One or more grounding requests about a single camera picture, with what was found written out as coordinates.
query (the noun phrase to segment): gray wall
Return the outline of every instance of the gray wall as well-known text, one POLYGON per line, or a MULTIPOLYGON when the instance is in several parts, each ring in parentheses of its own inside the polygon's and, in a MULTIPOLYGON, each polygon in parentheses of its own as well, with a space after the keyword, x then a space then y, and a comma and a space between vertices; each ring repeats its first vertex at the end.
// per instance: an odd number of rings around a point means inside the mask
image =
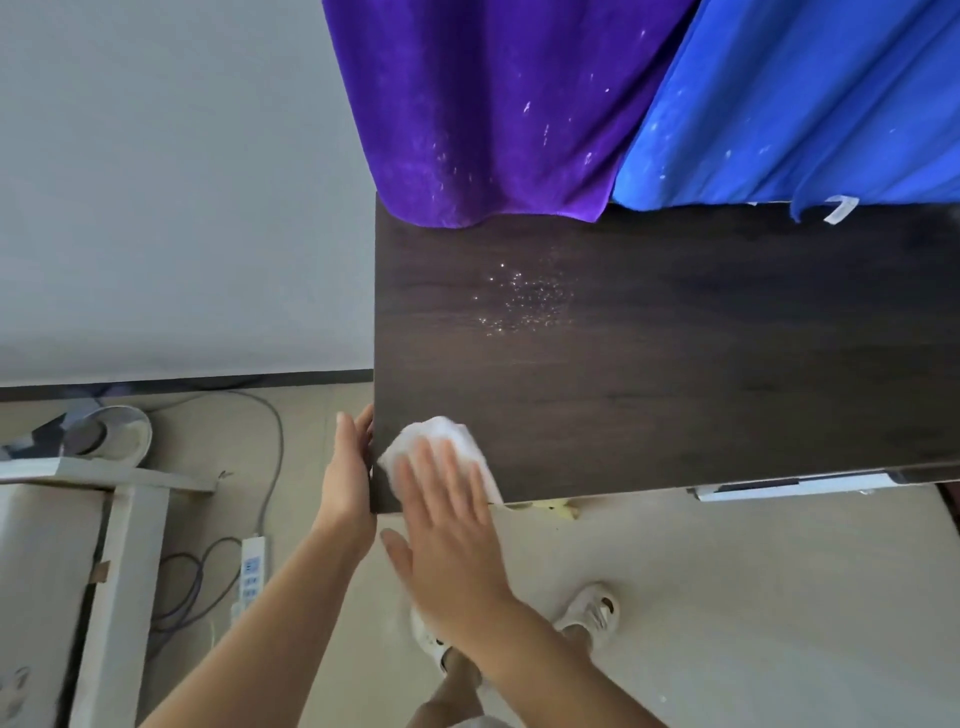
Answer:
POLYGON ((0 4, 0 385, 367 368, 320 0, 0 4))

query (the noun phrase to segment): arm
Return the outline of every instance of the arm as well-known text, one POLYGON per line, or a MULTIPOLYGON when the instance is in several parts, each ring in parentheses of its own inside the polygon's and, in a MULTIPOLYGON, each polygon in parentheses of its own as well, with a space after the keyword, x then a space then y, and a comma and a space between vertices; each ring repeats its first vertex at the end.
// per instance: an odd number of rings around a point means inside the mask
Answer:
POLYGON ((376 530, 364 453, 372 407, 340 413, 313 529, 263 594, 143 728, 294 728, 376 530))
POLYGON ((664 728, 510 590, 479 469, 439 464, 418 443, 400 458, 397 489, 410 541, 383 532, 397 575, 434 633, 496 685, 530 728, 664 728))

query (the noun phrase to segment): forearm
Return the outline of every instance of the forearm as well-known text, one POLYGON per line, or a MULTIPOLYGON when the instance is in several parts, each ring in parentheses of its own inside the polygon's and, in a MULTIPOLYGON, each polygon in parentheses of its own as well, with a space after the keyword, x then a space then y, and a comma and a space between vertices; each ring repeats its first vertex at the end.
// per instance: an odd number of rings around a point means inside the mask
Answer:
POLYGON ((359 555, 347 533, 317 529, 145 728, 293 728, 359 555))
POLYGON ((525 604, 490 624, 464 651, 529 728, 664 728, 525 604))

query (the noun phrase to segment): white towel tag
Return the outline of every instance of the white towel tag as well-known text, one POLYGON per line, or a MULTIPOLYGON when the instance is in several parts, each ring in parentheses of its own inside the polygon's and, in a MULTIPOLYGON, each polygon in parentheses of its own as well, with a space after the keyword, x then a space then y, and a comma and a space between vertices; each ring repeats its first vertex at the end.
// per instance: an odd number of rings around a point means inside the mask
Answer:
POLYGON ((833 197, 827 197, 827 202, 840 203, 833 212, 824 218, 825 223, 836 225, 847 217, 847 215, 853 211, 854 207, 860 204, 860 198, 851 197, 850 195, 833 195, 833 197))
POLYGON ((383 451, 377 463, 383 468, 390 480, 390 488, 396 495, 396 486, 394 485, 394 467, 396 459, 400 455, 409 455, 417 438, 425 437, 430 441, 434 448, 434 454, 437 454, 436 446, 442 440, 449 440, 453 443, 453 448, 457 452, 457 463, 460 465, 461 473, 467 472, 467 466, 476 462, 480 465, 480 474, 483 475, 483 487, 487 492, 487 501, 490 503, 503 503, 503 496, 496 487, 496 481, 493 479, 493 473, 487 467, 487 458, 477 446, 476 441, 470 434, 465 425, 457 425, 446 417, 434 417, 425 423, 412 423, 404 427, 390 446, 383 451))

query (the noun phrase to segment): person's left arm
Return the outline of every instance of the person's left arm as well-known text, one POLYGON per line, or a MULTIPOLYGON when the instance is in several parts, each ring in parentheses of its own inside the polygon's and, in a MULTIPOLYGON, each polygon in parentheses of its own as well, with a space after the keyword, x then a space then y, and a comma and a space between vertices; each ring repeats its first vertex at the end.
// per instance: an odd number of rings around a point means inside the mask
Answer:
POLYGON ((372 405, 337 415, 333 458, 310 534, 237 624, 142 728, 294 728, 353 572, 370 550, 372 405))

